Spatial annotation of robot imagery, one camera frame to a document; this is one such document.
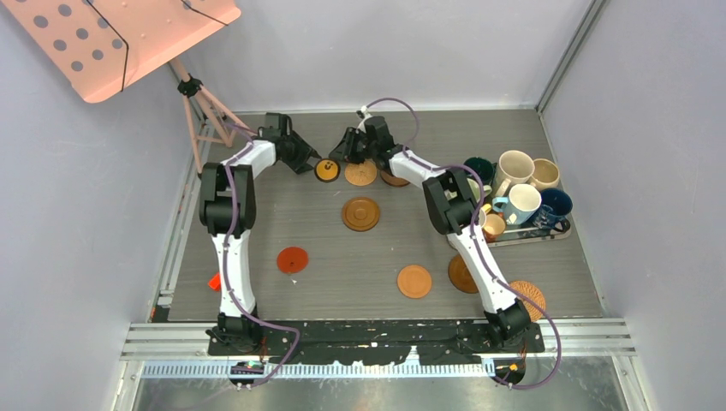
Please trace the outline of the light orange wooden coaster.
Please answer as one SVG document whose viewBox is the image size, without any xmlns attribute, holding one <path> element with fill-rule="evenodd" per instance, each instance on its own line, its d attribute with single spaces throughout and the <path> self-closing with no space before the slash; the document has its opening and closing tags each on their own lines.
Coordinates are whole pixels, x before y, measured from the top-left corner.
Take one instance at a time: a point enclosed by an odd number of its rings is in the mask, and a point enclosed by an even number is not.
<svg viewBox="0 0 726 411">
<path fill-rule="evenodd" d="M 407 298 L 420 299 L 431 291 L 431 274 L 421 265 L 407 265 L 399 271 L 396 284 Z"/>
</svg>

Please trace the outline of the brown wooden coaster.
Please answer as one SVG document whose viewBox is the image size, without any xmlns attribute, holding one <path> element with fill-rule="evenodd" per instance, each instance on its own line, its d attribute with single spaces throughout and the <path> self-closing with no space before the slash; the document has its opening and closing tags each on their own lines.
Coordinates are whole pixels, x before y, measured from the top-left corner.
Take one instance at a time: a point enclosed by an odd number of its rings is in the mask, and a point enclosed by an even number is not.
<svg viewBox="0 0 726 411">
<path fill-rule="evenodd" d="M 375 227 L 380 216 L 381 211 L 378 203 L 367 197 L 352 198 L 342 207 L 344 225 L 357 232 L 368 231 Z"/>
</svg>

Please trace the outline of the red round coaster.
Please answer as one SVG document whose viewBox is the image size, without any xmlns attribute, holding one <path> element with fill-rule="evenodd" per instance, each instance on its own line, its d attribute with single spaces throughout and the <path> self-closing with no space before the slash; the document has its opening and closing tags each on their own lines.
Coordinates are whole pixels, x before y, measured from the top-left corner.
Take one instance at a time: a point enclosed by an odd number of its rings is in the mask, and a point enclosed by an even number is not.
<svg viewBox="0 0 726 411">
<path fill-rule="evenodd" d="M 277 268 L 285 274 L 303 271 L 308 263 L 308 253 L 301 247 L 286 247 L 277 255 Z"/>
</svg>

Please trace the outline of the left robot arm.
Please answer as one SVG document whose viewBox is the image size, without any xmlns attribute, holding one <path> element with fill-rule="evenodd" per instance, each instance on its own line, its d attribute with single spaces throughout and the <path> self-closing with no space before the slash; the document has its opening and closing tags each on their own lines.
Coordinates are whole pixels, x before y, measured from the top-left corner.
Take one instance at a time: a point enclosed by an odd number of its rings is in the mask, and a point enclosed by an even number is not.
<svg viewBox="0 0 726 411">
<path fill-rule="evenodd" d="M 221 301 L 211 341 L 253 354 L 263 341 L 264 321 L 253 294 L 249 240 L 257 218 L 254 180 L 282 163 L 294 173 L 313 170 L 310 159 L 319 154 L 293 129 L 290 116 L 267 113 L 240 151 L 221 162 L 209 162 L 200 174 L 199 220 L 217 253 Z"/>
</svg>

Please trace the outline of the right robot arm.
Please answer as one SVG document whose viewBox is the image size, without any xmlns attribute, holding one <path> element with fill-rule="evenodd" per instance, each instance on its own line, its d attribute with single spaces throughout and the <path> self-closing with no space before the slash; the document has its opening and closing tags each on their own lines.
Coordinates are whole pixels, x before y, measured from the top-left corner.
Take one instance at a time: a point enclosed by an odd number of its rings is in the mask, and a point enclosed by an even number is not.
<svg viewBox="0 0 726 411">
<path fill-rule="evenodd" d="M 376 167 L 421 188 L 433 228 L 454 246 L 479 291 L 488 341 L 500 351 L 510 351 L 532 323 L 523 301 L 504 279 L 479 225 L 483 195 L 476 201 L 462 164 L 438 166 L 394 142 L 382 116 L 358 112 L 361 121 L 346 129 L 330 152 L 339 162 Z"/>
</svg>

